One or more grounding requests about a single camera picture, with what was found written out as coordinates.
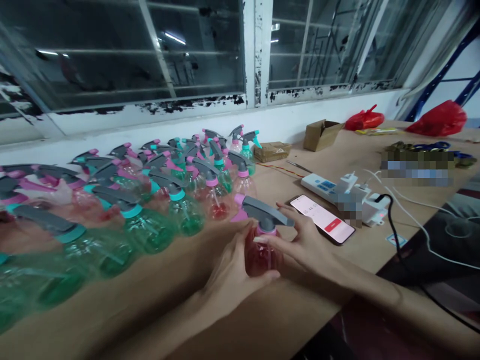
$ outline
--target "small cardboard box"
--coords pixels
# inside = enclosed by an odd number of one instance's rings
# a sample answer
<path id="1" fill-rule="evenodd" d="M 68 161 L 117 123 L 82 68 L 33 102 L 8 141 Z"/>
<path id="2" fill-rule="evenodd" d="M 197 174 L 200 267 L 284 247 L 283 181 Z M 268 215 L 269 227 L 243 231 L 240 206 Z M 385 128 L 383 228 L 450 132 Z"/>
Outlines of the small cardboard box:
<path id="1" fill-rule="evenodd" d="M 311 151 L 319 151 L 332 145 L 344 124 L 320 120 L 306 126 L 303 148 Z"/>
<path id="2" fill-rule="evenodd" d="M 262 142 L 262 148 L 258 146 L 253 147 L 253 155 L 261 163 L 268 163 L 274 160 L 285 159 L 290 154 L 292 149 L 291 144 L 286 144 L 280 141 Z"/>

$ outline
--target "wooden table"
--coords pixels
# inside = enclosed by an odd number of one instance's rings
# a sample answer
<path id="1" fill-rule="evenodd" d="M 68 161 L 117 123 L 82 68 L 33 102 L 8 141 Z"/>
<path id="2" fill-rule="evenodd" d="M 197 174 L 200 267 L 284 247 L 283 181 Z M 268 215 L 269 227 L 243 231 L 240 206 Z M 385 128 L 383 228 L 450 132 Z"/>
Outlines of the wooden table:
<path id="1" fill-rule="evenodd" d="M 384 127 L 405 127 L 404 122 L 387 121 Z M 480 159 L 480 144 L 465 142 L 477 129 L 466 129 L 447 140 L 455 150 Z M 289 159 L 333 182 L 355 171 L 359 180 L 370 178 L 362 169 L 377 171 L 383 147 L 398 140 L 432 143 L 434 138 L 404 133 L 385 136 L 357 135 L 342 130 L 335 144 L 319 152 L 293 147 Z M 271 163 L 301 175 L 306 172 L 285 160 Z M 477 171 L 455 169 L 452 187 L 398 187 L 406 197 L 442 206 Z M 328 209 L 331 205 L 300 185 L 297 176 L 257 166 L 254 176 L 260 200 L 274 206 L 294 196 L 306 194 Z M 377 193 L 385 190 L 376 180 L 369 186 Z M 402 200 L 403 206 L 419 222 L 426 223 L 435 209 Z M 418 230 L 396 205 L 393 218 L 399 235 L 410 239 Z M 163 253 L 145 256 L 128 271 L 109 281 L 93 283 L 57 308 L 30 316 L 0 336 L 0 359 L 91 359 L 106 343 L 155 321 L 206 282 L 215 259 L 240 228 L 239 223 L 210 224 L 199 235 L 179 238 Z M 295 230 L 280 227 L 285 238 Z M 332 245 L 342 257 L 376 273 L 394 254 L 386 241 L 390 226 L 357 229 L 343 246 Z M 192 338 L 179 348 L 173 359 L 290 359 L 351 298 L 352 294 L 331 283 L 313 278 L 295 268 L 286 268 L 282 278 L 255 293 L 227 318 Z"/>

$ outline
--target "hand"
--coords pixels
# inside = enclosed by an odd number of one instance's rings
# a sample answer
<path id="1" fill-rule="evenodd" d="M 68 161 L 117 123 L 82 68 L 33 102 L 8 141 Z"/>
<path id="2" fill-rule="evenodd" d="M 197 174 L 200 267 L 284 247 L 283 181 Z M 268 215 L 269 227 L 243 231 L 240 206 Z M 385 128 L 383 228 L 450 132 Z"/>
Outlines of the hand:
<path id="1" fill-rule="evenodd" d="M 247 275 L 245 238 L 252 225 L 252 222 L 248 222 L 225 247 L 210 279 L 200 292 L 204 309 L 215 318 L 227 316 L 248 296 L 280 277 L 276 270 L 269 270 L 258 277 Z"/>
<path id="2" fill-rule="evenodd" d="M 277 236 L 263 234 L 254 240 L 268 243 L 271 247 L 292 257 L 299 265 L 312 273 L 334 280 L 339 264 L 332 253 L 333 246 L 320 235 L 314 221 L 297 212 L 293 207 L 277 202 L 279 211 L 287 218 L 295 221 L 296 237 L 292 242 Z"/>

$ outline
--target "phone screen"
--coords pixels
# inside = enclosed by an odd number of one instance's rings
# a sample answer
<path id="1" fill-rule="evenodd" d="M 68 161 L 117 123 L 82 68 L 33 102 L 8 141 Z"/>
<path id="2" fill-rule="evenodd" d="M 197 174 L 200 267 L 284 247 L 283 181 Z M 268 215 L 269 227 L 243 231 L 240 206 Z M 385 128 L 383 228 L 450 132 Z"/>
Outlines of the phone screen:
<path id="1" fill-rule="evenodd" d="M 322 229 L 338 244 L 343 244 L 354 232 L 355 228 L 340 220 L 330 211 L 317 204 L 305 195 L 293 199 L 291 206 L 303 215 L 312 218 L 316 226 Z"/>

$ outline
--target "fingernail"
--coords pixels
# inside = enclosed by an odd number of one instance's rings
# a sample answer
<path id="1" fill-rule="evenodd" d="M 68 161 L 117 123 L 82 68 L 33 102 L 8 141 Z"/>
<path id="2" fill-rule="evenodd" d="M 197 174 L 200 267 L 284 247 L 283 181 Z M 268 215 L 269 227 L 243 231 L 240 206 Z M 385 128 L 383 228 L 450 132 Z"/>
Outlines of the fingernail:
<path id="1" fill-rule="evenodd" d="M 262 243 L 262 244 L 267 244 L 269 242 L 269 239 L 266 237 L 261 237 L 261 236 L 255 236 L 253 238 L 254 243 Z"/>

